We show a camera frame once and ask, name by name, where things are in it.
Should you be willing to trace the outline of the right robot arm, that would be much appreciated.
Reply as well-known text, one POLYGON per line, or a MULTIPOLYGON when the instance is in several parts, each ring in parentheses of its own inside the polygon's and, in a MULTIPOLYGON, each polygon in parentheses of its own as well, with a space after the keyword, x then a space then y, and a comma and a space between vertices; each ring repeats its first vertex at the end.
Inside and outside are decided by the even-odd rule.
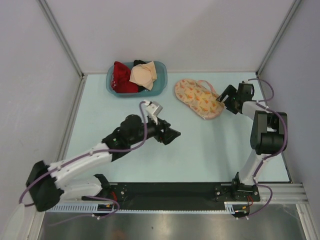
POLYGON ((258 179, 261 171, 272 158, 280 155, 288 144, 288 115, 262 105, 263 100, 254 100, 254 93, 252 84, 241 82, 238 88, 228 85, 217 98, 231 113, 239 113, 252 120, 249 140, 251 153, 226 192, 235 201, 241 202, 260 199, 258 179))

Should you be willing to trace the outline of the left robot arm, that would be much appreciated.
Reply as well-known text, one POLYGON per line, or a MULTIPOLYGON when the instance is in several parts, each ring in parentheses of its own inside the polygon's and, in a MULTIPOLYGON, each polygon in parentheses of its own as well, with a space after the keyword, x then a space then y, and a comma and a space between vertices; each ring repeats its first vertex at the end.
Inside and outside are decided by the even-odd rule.
POLYGON ((87 152, 51 164, 43 160, 36 162, 25 184, 32 205, 38 212, 45 212, 64 199, 105 200, 110 196, 111 188, 103 174, 97 173, 89 181, 72 181, 87 169, 122 158, 150 138, 168 145, 180 135, 166 120, 131 114, 87 152))

